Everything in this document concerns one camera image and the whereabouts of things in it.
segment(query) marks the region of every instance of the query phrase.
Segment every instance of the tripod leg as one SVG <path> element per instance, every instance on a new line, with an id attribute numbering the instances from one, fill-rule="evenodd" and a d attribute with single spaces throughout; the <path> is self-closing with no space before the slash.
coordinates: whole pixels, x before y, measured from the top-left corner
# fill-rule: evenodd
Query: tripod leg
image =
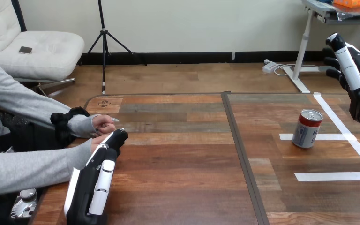
<path id="1" fill-rule="evenodd" d="M 100 39 L 100 37 L 101 37 L 102 35 L 103 35 L 102 33 L 99 34 L 99 36 L 97 37 L 97 39 L 96 39 L 95 42 L 93 43 L 92 47 L 89 49 L 88 54 L 92 51 L 92 49 L 94 48 L 94 46 L 96 45 L 97 41 Z"/>
<path id="2" fill-rule="evenodd" d="M 105 35 L 103 35 L 103 95 L 105 95 Z"/>
<path id="3" fill-rule="evenodd" d="M 124 46 L 120 41 L 118 41 L 116 38 L 114 38 L 114 36 L 112 36 L 109 32 L 107 32 L 107 34 L 114 39 L 114 41 L 116 41 L 118 44 L 120 44 L 124 49 L 126 49 L 126 51 L 128 51 L 130 54 L 134 55 L 137 60 L 139 62 L 141 62 L 142 64 L 144 64 L 145 66 L 147 65 L 147 63 L 144 60 L 141 60 L 140 57 L 137 54 L 133 54 L 133 52 L 131 50 L 129 50 L 128 48 L 126 48 L 126 46 Z"/>
<path id="4" fill-rule="evenodd" d="M 107 43 L 107 35 L 104 34 L 104 39 L 105 39 L 105 42 L 104 42 L 104 45 L 105 45 L 105 53 L 107 54 L 107 56 L 110 55 L 110 52 L 108 51 L 108 43 Z"/>

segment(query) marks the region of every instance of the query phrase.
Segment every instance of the white wall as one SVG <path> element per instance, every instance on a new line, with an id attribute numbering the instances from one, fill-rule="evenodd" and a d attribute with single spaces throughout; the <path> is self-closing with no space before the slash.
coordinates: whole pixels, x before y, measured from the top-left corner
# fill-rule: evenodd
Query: white wall
<path id="1" fill-rule="evenodd" d="M 28 30 L 80 35 L 84 52 L 101 30 L 97 0 L 19 0 Z M 133 52 L 298 50 L 307 21 L 300 0 L 102 0 L 105 26 Z M 360 47 L 360 26 L 314 20 L 308 50 L 340 32 Z M 101 41 L 93 52 L 101 52 Z M 125 52 L 109 38 L 111 52 Z"/>

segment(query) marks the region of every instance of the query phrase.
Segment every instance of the gray sleeve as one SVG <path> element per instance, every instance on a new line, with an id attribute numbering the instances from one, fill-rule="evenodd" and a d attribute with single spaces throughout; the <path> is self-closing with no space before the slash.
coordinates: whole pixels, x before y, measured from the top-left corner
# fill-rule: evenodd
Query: gray sleeve
<path id="1" fill-rule="evenodd" d="M 50 122 L 52 113 L 68 113 L 70 108 L 52 98 L 39 95 L 15 81 L 0 67 L 0 107 L 6 111 L 27 118 L 41 126 L 54 128 Z M 84 115 L 77 115 L 68 123 L 74 135 L 92 137 L 94 127 Z"/>
<path id="2" fill-rule="evenodd" d="M 0 154 L 0 194 L 68 181 L 91 156 L 91 139 L 74 148 Z"/>

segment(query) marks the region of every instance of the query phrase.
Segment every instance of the can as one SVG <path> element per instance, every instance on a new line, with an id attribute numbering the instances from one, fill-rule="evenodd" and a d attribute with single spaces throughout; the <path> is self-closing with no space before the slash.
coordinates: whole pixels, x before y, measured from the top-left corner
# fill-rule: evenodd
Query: can
<path id="1" fill-rule="evenodd" d="M 322 114 L 317 110 L 301 110 L 292 142 L 304 149 L 311 148 L 314 145 L 322 119 Z"/>

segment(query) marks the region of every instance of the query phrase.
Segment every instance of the wooden table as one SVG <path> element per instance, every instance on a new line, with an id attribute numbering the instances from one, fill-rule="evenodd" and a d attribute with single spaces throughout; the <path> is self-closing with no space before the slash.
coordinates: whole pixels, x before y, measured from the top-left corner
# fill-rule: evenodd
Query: wooden table
<path id="1" fill-rule="evenodd" d="M 347 95 L 323 95 L 358 138 Z M 281 140 L 301 109 L 324 115 L 320 134 L 340 134 L 313 95 L 100 96 L 86 109 L 129 132 L 105 210 L 109 224 L 360 224 L 360 181 L 298 181 L 295 173 L 360 172 L 347 140 L 309 150 Z M 33 224 L 65 224 L 68 184 L 48 189 Z"/>

